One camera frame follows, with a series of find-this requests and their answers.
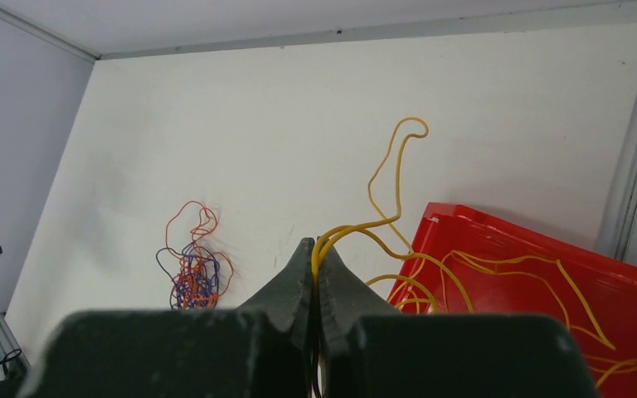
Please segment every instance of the red container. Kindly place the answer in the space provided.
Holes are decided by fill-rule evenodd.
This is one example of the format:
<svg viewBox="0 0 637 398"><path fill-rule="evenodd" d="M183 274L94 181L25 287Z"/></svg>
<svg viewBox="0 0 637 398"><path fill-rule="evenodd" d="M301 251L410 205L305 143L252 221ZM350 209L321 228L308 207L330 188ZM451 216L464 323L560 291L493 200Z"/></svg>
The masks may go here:
<svg viewBox="0 0 637 398"><path fill-rule="evenodd" d="M571 334L582 353L616 361L637 358L637 267L551 239L467 206L442 203L430 203L426 208L413 247L416 252L438 260L452 250L486 260L510 260L524 255L560 260L584 295L602 332L616 347L612 350L572 329ZM466 266L457 257L447 257L444 264L462 282L475 312L545 313L563 321L560 305L542 281L520 274L485 274ZM401 275L413 275L420 262L405 261ZM571 324L595 331L581 300L555 264L530 259L515 265L498 265L498 270L528 272L544 278L566 306ZM438 266L426 262L415 279L434 294L443 311L443 284ZM393 293L400 284L400 281L395 283ZM413 298L407 290L425 298L419 289L409 285L407 289L399 290L391 303ZM450 313L467 312L462 295L447 275L445 292ZM413 313L416 305L406 304L402 311ZM587 359L587 362L602 369L611 366L593 359ZM596 371L591 374L595 380L602 375ZM637 371L610 375L602 383L600 392L605 398L637 397Z"/></svg>

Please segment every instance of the blue string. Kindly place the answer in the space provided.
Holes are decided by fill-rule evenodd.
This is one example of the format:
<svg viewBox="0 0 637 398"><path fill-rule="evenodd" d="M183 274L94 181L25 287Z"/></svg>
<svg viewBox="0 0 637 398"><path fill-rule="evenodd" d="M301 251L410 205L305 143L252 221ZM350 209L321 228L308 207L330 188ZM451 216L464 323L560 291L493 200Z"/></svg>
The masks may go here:
<svg viewBox="0 0 637 398"><path fill-rule="evenodd" d="M194 246L195 242L190 242L181 252L171 247L163 247L155 253L155 260L160 269L173 283L169 295L171 309L206 308L211 302L210 298L219 292L218 272L221 269L221 263L207 247L197 243L197 247L202 251L200 254L194 250ZM182 258L182 267L176 277L172 277L160 261L160 253L164 251ZM200 269L194 269L194 265L198 263L203 268L203 272ZM180 280L181 276L191 276L191 280Z"/></svg>

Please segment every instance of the white wall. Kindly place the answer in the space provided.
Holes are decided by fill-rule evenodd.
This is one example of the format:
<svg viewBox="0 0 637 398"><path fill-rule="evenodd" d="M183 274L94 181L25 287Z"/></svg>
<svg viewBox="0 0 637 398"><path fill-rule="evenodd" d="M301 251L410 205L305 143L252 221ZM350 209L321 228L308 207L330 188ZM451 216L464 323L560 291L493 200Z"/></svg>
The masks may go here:
<svg viewBox="0 0 637 398"><path fill-rule="evenodd" d="M591 248L636 91L637 24L97 62L8 323L36 361L72 311L165 308L153 256L190 199L221 213L221 305L241 303L301 237L375 218L365 185L409 115L433 133L406 151L408 236L452 201ZM389 166L387 209L392 189ZM338 251L364 279L400 268L363 238Z"/></svg>
<svg viewBox="0 0 637 398"><path fill-rule="evenodd" d="M0 21L0 312L16 287L91 69Z"/></svg>

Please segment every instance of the black cable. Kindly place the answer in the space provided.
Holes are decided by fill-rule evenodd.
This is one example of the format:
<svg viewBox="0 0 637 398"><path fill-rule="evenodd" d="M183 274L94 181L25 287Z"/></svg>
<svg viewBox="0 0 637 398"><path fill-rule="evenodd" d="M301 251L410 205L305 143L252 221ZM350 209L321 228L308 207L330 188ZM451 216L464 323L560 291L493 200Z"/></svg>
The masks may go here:
<svg viewBox="0 0 637 398"><path fill-rule="evenodd" d="M0 366L3 366L3 374L6 375L8 373L8 369L6 368L6 364L11 362L11 361L15 361L19 356L21 356L21 354L23 353L23 350L21 350L20 348L16 348L13 351L8 352L3 359L0 361Z"/></svg>

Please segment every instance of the white panel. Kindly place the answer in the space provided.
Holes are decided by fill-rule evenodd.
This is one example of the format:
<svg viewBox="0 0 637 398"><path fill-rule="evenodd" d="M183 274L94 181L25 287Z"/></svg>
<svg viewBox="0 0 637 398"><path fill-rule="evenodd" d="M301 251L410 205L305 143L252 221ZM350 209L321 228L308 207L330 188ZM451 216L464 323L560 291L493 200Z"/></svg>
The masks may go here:
<svg viewBox="0 0 637 398"><path fill-rule="evenodd" d="M433 134L406 151L407 235L452 201L591 248L636 92L637 24L97 62L8 323L36 360L68 313L165 308L154 253L190 199L221 213L236 306L300 238L375 218L365 185L409 115ZM363 279L400 269L363 238L338 251Z"/></svg>
<svg viewBox="0 0 637 398"><path fill-rule="evenodd" d="M16 288L91 69L0 21L0 312Z"/></svg>
<svg viewBox="0 0 637 398"><path fill-rule="evenodd" d="M0 5L73 42L110 53L605 2L620 1L0 0Z"/></svg>

